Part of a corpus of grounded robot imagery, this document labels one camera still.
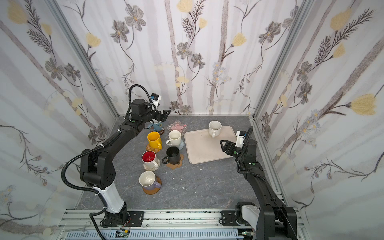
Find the blue mug white inside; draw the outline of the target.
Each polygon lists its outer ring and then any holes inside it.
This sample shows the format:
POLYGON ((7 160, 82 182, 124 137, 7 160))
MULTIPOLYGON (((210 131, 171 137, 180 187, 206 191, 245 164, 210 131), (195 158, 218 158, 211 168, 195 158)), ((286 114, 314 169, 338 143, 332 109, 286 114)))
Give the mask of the blue mug white inside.
POLYGON ((152 126, 150 127, 151 128, 155 128, 155 129, 161 129, 161 128, 164 128, 163 127, 163 122, 162 121, 156 121, 156 120, 153 120, 153 124, 152 126))

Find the pink flower coaster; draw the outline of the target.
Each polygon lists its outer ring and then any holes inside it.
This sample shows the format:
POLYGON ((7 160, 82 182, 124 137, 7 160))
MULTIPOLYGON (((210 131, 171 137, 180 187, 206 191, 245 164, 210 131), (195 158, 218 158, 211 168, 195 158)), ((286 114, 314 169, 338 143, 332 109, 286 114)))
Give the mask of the pink flower coaster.
POLYGON ((175 121, 172 124, 167 126, 168 131, 179 131, 182 136, 186 133, 188 126, 187 124, 183 124, 180 121, 175 121))

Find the dark brown round coaster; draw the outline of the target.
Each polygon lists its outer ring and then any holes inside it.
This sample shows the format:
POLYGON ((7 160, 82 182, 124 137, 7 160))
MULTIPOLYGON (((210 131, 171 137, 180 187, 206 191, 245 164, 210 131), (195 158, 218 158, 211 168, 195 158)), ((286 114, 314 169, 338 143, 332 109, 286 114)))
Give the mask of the dark brown round coaster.
POLYGON ((157 133, 159 133, 160 136, 165 132, 165 129, 164 129, 164 128, 161 128, 161 129, 151 128, 150 130, 151 130, 151 132, 157 132, 157 133))

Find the beige serving tray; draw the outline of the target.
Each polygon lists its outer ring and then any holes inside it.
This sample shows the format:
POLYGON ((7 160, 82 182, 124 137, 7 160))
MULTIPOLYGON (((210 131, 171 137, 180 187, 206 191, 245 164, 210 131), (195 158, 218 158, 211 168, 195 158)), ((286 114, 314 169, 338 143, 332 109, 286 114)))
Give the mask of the beige serving tray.
POLYGON ((187 132, 184 137, 189 162, 194 165, 230 158, 222 151, 220 141, 237 139, 231 126, 222 127, 217 138, 212 138, 208 129, 187 132))

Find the yellow mug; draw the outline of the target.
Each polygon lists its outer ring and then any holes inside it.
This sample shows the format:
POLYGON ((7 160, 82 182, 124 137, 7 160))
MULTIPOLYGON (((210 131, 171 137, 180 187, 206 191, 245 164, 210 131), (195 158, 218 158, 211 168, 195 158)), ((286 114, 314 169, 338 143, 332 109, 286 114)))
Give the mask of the yellow mug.
POLYGON ((147 135, 147 140, 149 141, 149 145, 151 148, 159 150, 163 148, 161 136, 158 132, 150 132, 147 135))

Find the grey round felt coaster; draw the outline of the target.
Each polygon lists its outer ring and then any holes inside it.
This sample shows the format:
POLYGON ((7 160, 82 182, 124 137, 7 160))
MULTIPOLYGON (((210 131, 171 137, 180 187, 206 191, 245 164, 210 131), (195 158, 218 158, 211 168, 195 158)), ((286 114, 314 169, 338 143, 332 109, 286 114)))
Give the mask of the grey round felt coaster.
POLYGON ((178 146, 179 150, 181 151, 181 150, 184 148, 184 146, 185 146, 185 143, 184 143, 183 140, 181 140, 181 143, 180 143, 180 145, 178 146))

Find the black mug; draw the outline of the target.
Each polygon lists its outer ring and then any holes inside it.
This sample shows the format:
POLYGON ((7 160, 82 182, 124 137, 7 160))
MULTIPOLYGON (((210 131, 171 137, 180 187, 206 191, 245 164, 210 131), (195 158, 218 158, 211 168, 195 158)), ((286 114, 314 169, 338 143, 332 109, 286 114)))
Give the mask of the black mug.
POLYGON ((171 164, 177 165, 181 161, 180 150, 178 147, 172 146, 169 147, 166 151, 166 156, 162 159, 164 165, 171 164))

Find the white mug red inside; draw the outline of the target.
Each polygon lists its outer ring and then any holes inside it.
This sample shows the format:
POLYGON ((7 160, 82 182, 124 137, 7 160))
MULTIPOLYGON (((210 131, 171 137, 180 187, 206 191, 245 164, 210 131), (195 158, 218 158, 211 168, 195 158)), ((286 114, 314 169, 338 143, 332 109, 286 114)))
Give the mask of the white mug red inside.
POLYGON ((150 162, 150 161, 152 161, 152 160, 154 160, 154 159, 159 159, 158 157, 157 157, 157 155, 156 155, 156 153, 155 152, 153 152, 153 151, 146 151, 146 152, 144 152, 143 154, 142 154, 142 157, 141 157, 141 159, 142 159, 142 162, 144 163, 144 162, 150 162))

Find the brown paw print coaster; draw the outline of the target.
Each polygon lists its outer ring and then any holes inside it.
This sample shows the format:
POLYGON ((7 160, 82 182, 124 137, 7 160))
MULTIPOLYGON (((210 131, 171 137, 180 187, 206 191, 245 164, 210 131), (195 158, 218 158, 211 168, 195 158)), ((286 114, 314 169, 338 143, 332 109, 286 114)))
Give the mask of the brown paw print coaster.
POLYGON ((168 167, 168 168, 170 168, 172 170, 175 170, 176 168, 180 168, 182 166, 182 164, 183 164, 183 160, 184 160, 184 155, 181 154, 181 159, 180 159, 178 164, 173 165, 171 163, 168 163, 168 164, 166 164, 166 167, 168 167))

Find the lavender mug white inside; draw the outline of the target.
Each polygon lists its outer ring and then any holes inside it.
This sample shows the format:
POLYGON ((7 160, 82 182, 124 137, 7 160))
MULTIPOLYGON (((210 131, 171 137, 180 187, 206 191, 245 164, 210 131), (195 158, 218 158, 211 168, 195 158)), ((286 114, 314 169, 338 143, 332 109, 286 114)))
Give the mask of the lavender mug white inside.
POLYGON ((139 183, 146 191, 153 191, 162 187, 161 183, 157 181, 157 177, 152 171, 145 171, 139 177, 139 183))

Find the rattan woven round coaster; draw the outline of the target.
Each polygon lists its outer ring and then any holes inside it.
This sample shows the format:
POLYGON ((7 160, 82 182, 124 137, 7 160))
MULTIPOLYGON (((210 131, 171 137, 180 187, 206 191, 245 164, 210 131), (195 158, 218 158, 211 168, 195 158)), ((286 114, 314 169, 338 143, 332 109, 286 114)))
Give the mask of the rattan woven round coaster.
POLYGON ((155 153, 158 153, 162 150, 162 145, 161 144, 148 144, 146 146, 147 151, 153 151, 155 153))

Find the woven multicolour round coaster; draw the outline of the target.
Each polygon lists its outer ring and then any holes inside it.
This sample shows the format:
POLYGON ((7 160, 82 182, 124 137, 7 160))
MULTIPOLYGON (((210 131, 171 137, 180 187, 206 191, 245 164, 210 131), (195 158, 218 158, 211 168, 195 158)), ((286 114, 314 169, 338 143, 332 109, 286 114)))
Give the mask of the woven multicolour round coaster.
POLYGON ((159 159, 154 159, 150 162, 144 162, 143 163, 144 169, 146 171, 151 171, 154 172, 160 167, 160 160, 159 159))

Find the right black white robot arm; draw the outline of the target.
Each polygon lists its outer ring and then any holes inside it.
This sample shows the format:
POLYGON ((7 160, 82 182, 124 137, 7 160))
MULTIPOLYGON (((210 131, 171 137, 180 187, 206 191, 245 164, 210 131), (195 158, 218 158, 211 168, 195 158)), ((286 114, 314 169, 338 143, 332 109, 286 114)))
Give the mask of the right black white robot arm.
POLYGON ((242 148, 228 140, 221 140, 220 144, 224 153, 235 157, 237 172, 251 185, 260 205, 240 204, 238 223, 252 226, 254 240, 297 240, 296 211, 286 206, 269 184, 264 168, 257 161, 257 141, 249 139, 242 148))

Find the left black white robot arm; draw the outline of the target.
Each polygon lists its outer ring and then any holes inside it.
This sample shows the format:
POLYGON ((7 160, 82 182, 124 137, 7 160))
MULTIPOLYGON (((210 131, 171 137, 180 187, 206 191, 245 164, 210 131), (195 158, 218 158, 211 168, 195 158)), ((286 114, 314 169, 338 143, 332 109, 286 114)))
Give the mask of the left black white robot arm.
POLYGON ((161 96, 147 94, 147 100, 129 99, 129 108, 124 121, 116 133, 93 149, 82 153, 64 164, 61 171, 63 183, 71 189, 94 193, 103 203, 103 209, 90 213, 89 217, 100 239, 104 235, 99 227, 125 227, 131 222, 126 202, 121 198, 115 185, 116 170, 113 160, 117 153, 146 128, 147 123, 164 122, 170 110, 159 111, 161 96), (80 179, 85 187, 76 186, 67 179, 66 172, 71 164, 80 160, 80 179))

